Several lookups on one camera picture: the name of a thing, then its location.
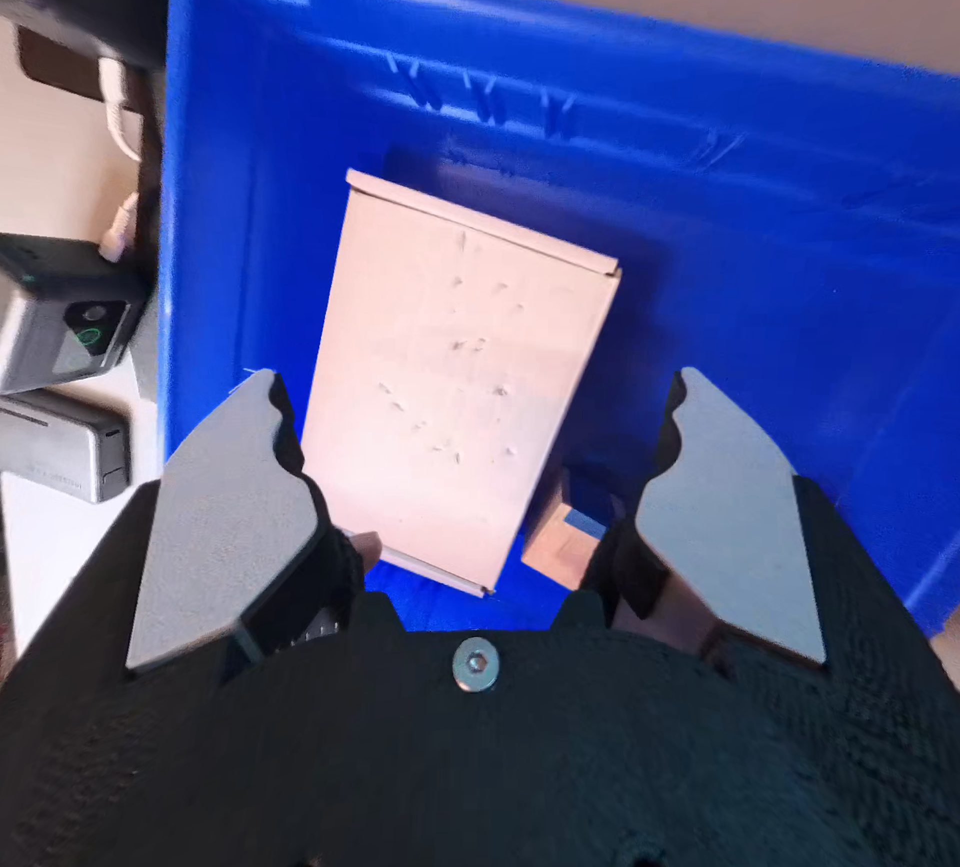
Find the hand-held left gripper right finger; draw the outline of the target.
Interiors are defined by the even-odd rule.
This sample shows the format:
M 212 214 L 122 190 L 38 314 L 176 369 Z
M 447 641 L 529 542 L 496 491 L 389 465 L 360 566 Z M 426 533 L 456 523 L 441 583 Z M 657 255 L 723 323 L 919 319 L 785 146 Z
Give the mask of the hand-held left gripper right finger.
M 794 481 L 765 430 L 699 369 L 676 372 L 662 455 L 634 514 L 642 542 L 727 626 L 826 661 Z

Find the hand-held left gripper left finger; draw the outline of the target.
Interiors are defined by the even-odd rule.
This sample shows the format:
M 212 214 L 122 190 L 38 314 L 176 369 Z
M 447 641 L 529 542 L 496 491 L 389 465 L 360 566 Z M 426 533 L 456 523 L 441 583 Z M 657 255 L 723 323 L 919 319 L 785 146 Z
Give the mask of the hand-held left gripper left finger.
M 157 490 L 126 668 L 146 671 L 203 645 L 234 640 L 259 661 L 244 617 L 293 573 L 329 513 L 278 443 L 290 427 L 282 378 L 251 372 L 181 442 Z

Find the long cardboard box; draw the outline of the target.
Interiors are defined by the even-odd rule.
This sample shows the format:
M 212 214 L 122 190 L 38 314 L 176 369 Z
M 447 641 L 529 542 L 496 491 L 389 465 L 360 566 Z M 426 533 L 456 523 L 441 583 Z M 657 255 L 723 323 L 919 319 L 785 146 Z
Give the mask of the long cardboard box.
M 492 593 L 618 291 L 616 258 L 349 169 L 301 446 L 332 522 Z

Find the large blue plastic bin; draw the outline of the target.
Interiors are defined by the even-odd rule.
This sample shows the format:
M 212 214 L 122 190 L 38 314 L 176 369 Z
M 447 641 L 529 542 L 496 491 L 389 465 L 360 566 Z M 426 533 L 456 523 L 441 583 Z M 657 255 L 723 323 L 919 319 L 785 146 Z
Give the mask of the large blue plastic bin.
M 562 0 L 169 0 L 165 456 L 246 378 L 306 417 L 350 168 L 616 258 L 560 433 L 627 494 L 701 370 L 920 629 L 958 608 L 958 77 Z

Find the cardboard box with blue tape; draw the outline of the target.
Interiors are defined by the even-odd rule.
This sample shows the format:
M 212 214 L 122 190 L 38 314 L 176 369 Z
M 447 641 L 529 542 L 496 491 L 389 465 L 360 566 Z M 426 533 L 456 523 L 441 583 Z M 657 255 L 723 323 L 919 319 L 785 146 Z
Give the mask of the cardboard box with blue tape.
M 625 514 L 622 498 L 600 477 L 562 466 L 540 483 L 534 495 L 524 522 L 521 560 L 575 590 L 607 529 Z

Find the silver rectangular device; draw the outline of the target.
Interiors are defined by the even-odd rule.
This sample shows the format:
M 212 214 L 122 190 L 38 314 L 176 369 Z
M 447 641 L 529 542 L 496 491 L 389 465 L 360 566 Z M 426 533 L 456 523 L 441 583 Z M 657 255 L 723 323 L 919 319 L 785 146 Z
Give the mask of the silver rectangular device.
M 50 390 L 1 397 L 1 473 L 88 503 L 131 485 L 127 418 Z

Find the grey device with black lens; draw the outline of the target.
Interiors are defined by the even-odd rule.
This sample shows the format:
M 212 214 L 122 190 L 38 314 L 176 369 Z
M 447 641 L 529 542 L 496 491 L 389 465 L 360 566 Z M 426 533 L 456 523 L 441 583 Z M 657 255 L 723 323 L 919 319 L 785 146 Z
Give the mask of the grey device with black lens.
M 89 240 L 2 233 L 1 393 L 113 369 L 147 299 L 138 270 Z

